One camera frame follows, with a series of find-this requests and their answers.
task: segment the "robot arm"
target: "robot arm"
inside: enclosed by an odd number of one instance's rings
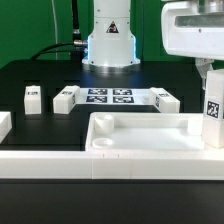
[[[140,64],[130,31],[130,9],[130,0],[94,0],[94,30],[83,59],[85,69],[119,72]]]

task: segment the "white tray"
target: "white tray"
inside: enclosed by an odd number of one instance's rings
[[[201,141],[202,114],[93,113],[94,178],[224,180],[224,150]]]

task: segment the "green wall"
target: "green wall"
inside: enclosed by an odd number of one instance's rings
[[[72,13],[70,0],[55,0],[59,24],[59,41],[71,41]],[[190,60],[168,56],[162,46],[160,13],[163,3],[145,0],[144,60]],[[142,52],[142,7],[140,0],[132,0],[131,29],[137,37],[137,54]],[[79,0],[79,16],[83,39],[93,27],[92,0]],[[0,7],[0,67],[17,59],[29,59],[44,47],[55,43],[51,0],[1,0]],[[54,59],[55,56],[42,58]],[[67,55],[59,59],[68,59]]]

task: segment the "black table surface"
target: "black table surface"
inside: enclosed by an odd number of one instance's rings
[[[42,115],[24,114],[29,85],[43,87]],[[156,112],[151,106],[77,105],[70,115],[54,115],[53,97],[67,85],[163,87],[181,101],[181,112],[203,107],[201,79],[190,63],[149,62],[139,72],[106,76],[70,61],[14,61],[0,70],[0,111],[13,118],[0,150],[84,150],[90,113]],[[0,180],[2,224],[223,224],[223,208],[222,181]]]
[[[42,88],[43,112],[25,115],[26,86]],[[157,112],[153,106],[76,105],[69,115],[53,113],[53,98],[68,85],[81,88],[162,87],[181,101],[181,112],[198,113],[202,108],[201,78],[191,63],[147,62],[140,71],[97,74],[83,71],[72,61],[13,61],[0,70],[0,111],[12,113],[13,129],[0,150],[85,149],[92,112]]]

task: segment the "white box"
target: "white box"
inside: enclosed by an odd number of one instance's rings
[[[0,143],[12,128],[11,113],[0,112]]]
[[[213,147],[224,147],[224,69],[207,75],[202,139]]]
[[[41,114],[40,86],[27,86],[24,97],[25,114]]]
[[[54,113],[69,114],[78,101],[79,86],[66,86],[53,100]]]
[[[149,104],[154,105],[161,113],[180,111],[180,101],[163,88],[149,89]]]

